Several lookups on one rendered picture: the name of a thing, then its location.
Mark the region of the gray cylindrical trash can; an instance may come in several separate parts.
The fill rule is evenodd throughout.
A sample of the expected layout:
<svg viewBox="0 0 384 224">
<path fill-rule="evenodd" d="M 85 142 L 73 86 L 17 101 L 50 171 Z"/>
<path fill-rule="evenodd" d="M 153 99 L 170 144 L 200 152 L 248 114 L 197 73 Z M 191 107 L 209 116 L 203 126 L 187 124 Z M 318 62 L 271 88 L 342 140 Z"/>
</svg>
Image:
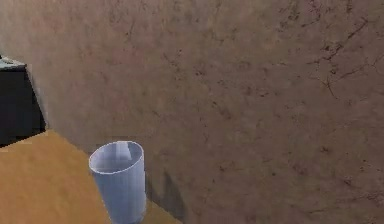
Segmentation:
<svg viewBox="0 0 384 224">
<path fill-rule="evenodd" d="M 133 141 L 99 147 L 89 169 L 112 224 L 139 224 L 146 212 L 144 150 Z"/>
</svg>

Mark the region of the black cabinet with grey top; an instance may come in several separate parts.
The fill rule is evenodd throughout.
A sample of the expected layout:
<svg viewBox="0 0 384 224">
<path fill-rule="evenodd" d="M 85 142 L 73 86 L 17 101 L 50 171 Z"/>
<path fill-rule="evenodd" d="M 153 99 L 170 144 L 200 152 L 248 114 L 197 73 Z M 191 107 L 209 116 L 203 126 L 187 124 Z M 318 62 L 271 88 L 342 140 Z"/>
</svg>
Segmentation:
<svg viewBox="0 0 384 224">
<path fill-rule="evenodd" d="M 0 56 L 0 147 L 45 130 L 46 122 L 26 65 Z"/>
</svg>

